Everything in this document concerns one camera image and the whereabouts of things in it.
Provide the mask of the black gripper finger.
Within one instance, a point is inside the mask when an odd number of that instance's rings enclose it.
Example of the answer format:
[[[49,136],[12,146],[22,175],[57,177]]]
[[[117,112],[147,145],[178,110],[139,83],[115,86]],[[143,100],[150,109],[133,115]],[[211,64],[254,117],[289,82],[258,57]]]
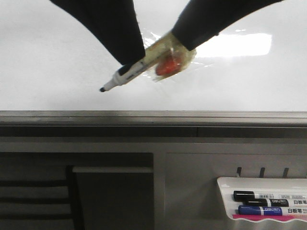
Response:
[[[132,0],[53,0],[52,3],[81,22],[121,65],[145,56]]]
[[[171,32],[189,51],[218,35],[241,18],[277,0],[191,0]]]

